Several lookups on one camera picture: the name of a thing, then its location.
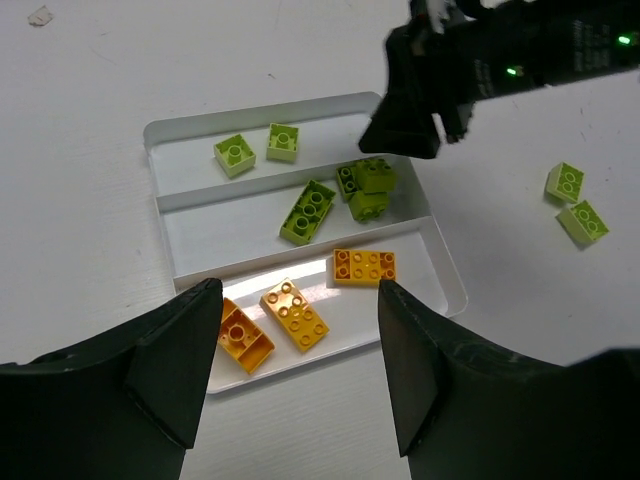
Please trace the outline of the lime small lego brick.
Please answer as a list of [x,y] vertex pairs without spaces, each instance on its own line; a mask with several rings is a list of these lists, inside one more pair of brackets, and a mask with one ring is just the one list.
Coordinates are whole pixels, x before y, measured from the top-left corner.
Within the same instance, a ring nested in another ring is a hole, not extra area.
[[294,163],[298,155],[299,129],[294,126],[271,123],[266,159]]

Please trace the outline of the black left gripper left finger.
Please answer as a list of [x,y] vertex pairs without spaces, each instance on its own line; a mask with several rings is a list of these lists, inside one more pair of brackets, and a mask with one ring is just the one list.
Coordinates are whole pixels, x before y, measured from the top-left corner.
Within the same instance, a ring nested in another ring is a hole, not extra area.
[[176,479],[196,440],[222,284],[1,368],[5,479]]

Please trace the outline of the lime square lego brick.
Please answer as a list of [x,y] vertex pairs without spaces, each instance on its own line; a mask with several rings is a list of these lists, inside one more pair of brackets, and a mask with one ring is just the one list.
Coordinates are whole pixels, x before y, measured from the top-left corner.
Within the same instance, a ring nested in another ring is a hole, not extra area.
[[356,182],[365,194],[390,193],[395,189],[397,175],[382,157],[371,157],[355,163]]

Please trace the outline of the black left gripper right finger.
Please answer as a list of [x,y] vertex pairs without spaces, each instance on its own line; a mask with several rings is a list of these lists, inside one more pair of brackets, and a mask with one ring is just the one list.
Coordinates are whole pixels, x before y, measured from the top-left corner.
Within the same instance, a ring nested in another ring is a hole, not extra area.
[[399,453],[415,479],[635,479],[639,352],[569,366],[497,345],[399,284],[378,290]]

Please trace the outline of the lime lego brick hidden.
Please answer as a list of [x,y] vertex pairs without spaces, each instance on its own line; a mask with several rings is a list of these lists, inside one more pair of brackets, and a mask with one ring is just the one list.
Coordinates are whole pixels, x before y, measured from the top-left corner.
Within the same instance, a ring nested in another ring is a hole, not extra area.
[[556,219],[569,237],[583,246],[593,245],[610,233],[608,226],[587,200],[565,207]]

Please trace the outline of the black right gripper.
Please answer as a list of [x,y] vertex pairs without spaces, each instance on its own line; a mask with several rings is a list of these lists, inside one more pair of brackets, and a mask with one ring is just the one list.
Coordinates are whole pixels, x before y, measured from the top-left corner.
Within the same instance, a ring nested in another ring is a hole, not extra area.
[[476,103],[625,73],[639,66],[636,1],[458,1],[435,29],[423,2],[386,40],[385,96],[362,153],[434,159],[441,119],[450,143]]

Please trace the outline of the yellow lego brick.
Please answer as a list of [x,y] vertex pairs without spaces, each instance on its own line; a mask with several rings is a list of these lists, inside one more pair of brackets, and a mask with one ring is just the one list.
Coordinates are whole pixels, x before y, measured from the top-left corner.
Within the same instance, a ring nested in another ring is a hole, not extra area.
[[289,278],[264,293],[261,305],[301,353],[314,347],[330,332],[324,320]]

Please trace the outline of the lime round-stud lego brick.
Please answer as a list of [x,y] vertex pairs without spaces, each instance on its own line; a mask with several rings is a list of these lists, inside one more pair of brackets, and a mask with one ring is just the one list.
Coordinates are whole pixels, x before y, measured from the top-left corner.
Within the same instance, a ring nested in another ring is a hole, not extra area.
[[213,152],[229,179],[252,169],[256,163],[256,154],[242,134],[233,135],[216,143],[213,146]]

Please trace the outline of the orange rounded lego piece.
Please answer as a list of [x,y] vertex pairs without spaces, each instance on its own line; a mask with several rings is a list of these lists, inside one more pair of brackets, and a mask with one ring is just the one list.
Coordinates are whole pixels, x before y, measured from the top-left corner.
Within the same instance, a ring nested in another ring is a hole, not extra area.
[[249,375],[275,350],[268,335],[228,298],[223,299],[218,343]]

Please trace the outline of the orange lego brick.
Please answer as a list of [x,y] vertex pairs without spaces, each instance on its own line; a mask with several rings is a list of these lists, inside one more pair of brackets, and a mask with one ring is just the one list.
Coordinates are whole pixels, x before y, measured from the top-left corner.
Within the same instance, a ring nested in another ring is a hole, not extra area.
[[333,279],[338,285],[377,288],[381,280],[396,279],[393,252],[335,249]]

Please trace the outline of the dark green lego brick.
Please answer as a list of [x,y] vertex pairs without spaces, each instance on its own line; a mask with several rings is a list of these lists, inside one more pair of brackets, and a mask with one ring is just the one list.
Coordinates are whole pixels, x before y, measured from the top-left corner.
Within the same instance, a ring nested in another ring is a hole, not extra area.
[[359,190],[356,180],[356,167],[347,165],[338,168],[336,170],[336,178],[342,199],[348,203]]

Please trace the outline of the lime long lego brick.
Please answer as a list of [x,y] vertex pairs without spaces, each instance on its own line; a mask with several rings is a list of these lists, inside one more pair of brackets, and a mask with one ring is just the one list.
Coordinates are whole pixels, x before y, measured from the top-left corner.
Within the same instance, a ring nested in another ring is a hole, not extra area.
[[333,206],[336,192],[310,180],[280,227],[279,237],[295,246],[309,244]]

